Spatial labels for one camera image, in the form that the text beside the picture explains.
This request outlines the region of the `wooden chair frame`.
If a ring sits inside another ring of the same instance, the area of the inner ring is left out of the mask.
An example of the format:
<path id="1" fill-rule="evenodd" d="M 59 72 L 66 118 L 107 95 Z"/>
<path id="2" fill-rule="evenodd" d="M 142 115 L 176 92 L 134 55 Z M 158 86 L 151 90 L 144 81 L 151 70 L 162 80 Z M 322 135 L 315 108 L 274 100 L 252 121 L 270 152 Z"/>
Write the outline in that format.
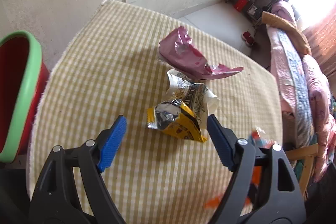
<path id="1" fill-rule="evenodd" d="M 293 149 L 285 152 L 289 161 L 296 161 L 302 165 L 302 169 L 299 171 L 298 184 L 303 199 L 307 199 L 307 186 L 310 178 L 313 175 L 315 158 L 318 155 L 318 144 L 312 144 L 306 147 Z"/>

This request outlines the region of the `pink rolled comforter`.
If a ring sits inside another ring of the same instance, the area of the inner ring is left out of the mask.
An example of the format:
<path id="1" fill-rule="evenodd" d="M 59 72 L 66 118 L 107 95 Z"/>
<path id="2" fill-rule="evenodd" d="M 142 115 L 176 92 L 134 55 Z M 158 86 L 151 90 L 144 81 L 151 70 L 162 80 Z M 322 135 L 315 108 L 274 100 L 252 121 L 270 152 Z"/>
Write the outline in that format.
<path id="1" fill-rule="evenodd" d="M 296 23 L 293 8 L 286 1 L 280 1 L 273 4 L 271 13 L 290 21 L 291 23 Z"/>

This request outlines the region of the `pink foil snack bag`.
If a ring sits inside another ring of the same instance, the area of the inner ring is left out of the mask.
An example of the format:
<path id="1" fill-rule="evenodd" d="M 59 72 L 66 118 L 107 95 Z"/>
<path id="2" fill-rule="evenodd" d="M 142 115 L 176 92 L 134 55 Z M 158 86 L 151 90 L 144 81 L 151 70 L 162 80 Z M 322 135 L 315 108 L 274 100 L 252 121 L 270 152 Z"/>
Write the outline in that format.
<path id="1" fill-rule="evenodd" d="M 159 42 L 159 58 L 176 70 L 197 80 L 217 80 L 234 76 L 243 67 L 229 68 L 224 64 L 209 65 L 203 54 L 194 47 L 187 29 L 180 26 Z"/>

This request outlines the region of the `orange plastic wrapper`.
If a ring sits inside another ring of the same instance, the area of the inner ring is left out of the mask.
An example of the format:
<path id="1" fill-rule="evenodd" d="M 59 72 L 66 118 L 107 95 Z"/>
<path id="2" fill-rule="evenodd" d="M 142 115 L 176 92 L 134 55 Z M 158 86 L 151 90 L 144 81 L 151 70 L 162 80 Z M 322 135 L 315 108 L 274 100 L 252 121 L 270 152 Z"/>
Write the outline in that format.
<path id="1" fill-rule="evenodd" d="M 277 143 L 273 139 L 267 139 L 265 131 L 260 127 L 255 127 L 255 129 L 251 132 L 248 140 L 255 147 L 259 148 L 270 148 L 273 144 Z M 255 166 L 253 168 L 252 179 L 249 186 L 249 192 L 247 197 L 245 198 L 244 203 L 245 206 L 252 204 L 255 200 L 256 190 L 258 189 L 261 180 L 261 171 L 262 171 L 261 166 Z M 212 198 L 211 200 L 208 200 L 203 207 L 205 209 L 216 209 L 219 206 L 222 198 L 223 194 L 220 194 Z"/>

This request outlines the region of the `red slippers on floor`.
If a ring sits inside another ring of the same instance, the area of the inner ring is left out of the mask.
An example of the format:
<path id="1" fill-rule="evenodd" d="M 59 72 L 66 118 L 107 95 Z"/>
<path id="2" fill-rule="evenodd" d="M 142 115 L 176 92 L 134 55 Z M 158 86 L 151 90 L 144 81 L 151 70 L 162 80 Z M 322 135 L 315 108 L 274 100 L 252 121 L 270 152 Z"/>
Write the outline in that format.
<path id="1" fill-rule="evenodd" d="M 242 39 L 245 41 L 246 45 L 248 47 L 252 47 L 255 43 L 254 38 L 252 37 L 252 35 L 246 31 L 241 35 Z"/>

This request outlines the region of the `bed with plaid quilt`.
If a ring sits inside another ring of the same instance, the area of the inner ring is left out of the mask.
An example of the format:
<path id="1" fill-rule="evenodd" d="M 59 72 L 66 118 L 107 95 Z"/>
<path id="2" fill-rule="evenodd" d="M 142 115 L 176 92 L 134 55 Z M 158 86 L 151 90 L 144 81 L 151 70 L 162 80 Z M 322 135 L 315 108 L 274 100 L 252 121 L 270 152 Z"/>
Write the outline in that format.
<path id="1" fill-rule="evenodd" d="M 314 179 L 321 180 L 335 150 L 335 118 L 326 76 L 311 55 L 300 56 L 287 33 L 266 27 L 270 72 L 276 78 L 283 122 L 283 142 L 302 148 L 318 144 Z"/>

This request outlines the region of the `crushed patterned paper cup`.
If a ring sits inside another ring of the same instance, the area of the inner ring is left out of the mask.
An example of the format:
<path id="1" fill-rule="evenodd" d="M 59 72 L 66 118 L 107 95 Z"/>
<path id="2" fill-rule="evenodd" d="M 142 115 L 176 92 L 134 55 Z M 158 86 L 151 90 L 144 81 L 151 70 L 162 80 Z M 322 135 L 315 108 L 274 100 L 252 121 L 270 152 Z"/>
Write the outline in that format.
<path id="1" fill-rule="evenodd" d="M 167 71 L 169 88 L 166 96 L 181 99 L 196 115 L 200 128 L 206 128 L 206 120 L 219 106 L 220 99 L 205 83 L 196 83 L 183 73 Z"/>

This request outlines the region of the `yellow foil snack wrapper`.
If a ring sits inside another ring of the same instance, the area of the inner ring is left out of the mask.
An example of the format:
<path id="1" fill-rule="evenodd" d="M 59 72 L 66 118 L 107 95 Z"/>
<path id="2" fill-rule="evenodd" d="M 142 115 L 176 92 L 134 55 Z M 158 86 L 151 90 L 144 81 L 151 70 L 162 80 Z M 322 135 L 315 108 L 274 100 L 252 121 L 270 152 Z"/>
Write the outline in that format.
<path id="1" fill-rule="evenodd" d="M 183 100 L 172 98 L 147 109 L 147 127 L 177 139 L 205 143 L 195 113 Z"/>

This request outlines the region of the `red green-rimmed trash bin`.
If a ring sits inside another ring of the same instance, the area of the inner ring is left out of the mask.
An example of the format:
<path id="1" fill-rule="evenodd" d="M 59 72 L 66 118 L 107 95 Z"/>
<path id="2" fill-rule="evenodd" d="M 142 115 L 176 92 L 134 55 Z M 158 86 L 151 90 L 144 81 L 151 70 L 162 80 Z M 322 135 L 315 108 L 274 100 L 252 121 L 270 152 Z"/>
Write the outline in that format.
<path id="1" fill-rule="evenodd" d="M 1 162 L 27 151 L 48 77 L 42 47 L 31 33 L 15 31 L 1 40 Z"/>

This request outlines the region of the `tan orange blanket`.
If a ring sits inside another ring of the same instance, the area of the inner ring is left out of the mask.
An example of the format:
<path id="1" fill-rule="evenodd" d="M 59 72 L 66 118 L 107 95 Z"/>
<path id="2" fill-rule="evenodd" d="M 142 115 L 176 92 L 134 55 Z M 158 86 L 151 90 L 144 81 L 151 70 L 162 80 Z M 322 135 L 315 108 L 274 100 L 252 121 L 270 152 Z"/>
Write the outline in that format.
<path id="1" fill-rule="evenodd" d="M 261 21 L 270 27 L 284 31 L 298 53 L 312 55 L 306 36 L 290 21 L 266 11 L 262 12 Z"/>

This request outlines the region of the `yellow checkered table mat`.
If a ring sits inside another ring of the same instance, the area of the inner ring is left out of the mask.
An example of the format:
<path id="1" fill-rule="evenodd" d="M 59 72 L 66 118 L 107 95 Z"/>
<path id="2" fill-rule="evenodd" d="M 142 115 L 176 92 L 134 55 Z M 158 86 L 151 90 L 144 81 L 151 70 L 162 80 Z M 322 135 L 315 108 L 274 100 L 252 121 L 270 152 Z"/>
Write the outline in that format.
<path id="1" fill-rule="evenodd" d="M 181 140 L 147 127 L 147 109 L 164 101 L 169 87 L 158 45 L 180 25 L 135 5 L 101 4 L 50 74 L 31 135 L 29 195 L 55 145 L 78 147 L 123 115 L 126 134 L 102 177 L 124 220 L 210 220 L 205 203 L 222 194 L 231 177 L 212 141 Z"/>

